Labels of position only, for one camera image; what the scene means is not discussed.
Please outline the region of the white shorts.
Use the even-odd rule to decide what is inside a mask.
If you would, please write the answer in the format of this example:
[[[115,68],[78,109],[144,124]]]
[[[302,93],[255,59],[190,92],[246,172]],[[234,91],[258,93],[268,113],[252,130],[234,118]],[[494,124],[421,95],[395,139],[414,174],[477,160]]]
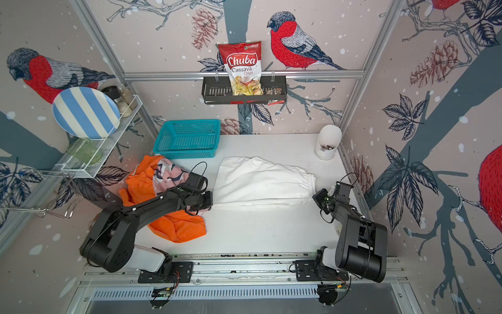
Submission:
[[[260,157],[222,160],[213,188],[216,208],[291,208],[315,194],[316,177],[297,166]]]

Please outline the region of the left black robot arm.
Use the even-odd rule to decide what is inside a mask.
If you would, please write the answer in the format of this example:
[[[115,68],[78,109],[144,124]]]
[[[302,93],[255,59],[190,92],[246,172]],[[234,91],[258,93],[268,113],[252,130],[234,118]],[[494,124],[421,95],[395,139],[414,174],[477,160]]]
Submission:
[[[79,251],[93,267],[108,272],[123,268],[133,255],[136,233],[157,219],[179,211],[199,213],[213,205],[208,180],[190,173],[188,180],[151,200],[124,207],[110,205],[94,222]]]

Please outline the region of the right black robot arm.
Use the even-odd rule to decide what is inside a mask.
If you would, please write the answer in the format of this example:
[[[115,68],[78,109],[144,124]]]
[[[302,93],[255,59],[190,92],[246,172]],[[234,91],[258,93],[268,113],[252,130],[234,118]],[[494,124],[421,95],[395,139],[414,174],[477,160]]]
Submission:
[[[312,197],[321,214],[330,215],[330,222],[341,225],[336,248],[317,251],[315,274],[327,280],[344,271],[380,283],[386,276],[388,229],[371,222],[350,204],[351,189],[351,184],[338,181],[331,194],[323,188]]]

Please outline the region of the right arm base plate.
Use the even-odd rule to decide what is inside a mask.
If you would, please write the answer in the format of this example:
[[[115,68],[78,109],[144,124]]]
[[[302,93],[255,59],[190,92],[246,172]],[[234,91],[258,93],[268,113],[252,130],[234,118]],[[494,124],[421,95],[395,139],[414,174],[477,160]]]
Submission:
[[[296,281],[299,282],[340,281],[344,283],[349,280],[347,272],[331,268],[322,270],[321,266],[317,266],[314,260],[296,260],[292,267],[293,269],[289,268],[289,270],[294,272]]]

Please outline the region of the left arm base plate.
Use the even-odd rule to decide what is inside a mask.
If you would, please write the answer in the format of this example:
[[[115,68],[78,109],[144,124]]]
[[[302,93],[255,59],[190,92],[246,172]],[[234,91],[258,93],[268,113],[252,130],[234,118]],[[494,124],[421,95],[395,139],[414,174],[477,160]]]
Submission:
[[[193,266],[193,262],[169,262],[157,272],[141,270],[137,282],[140,284],[189,283]]]

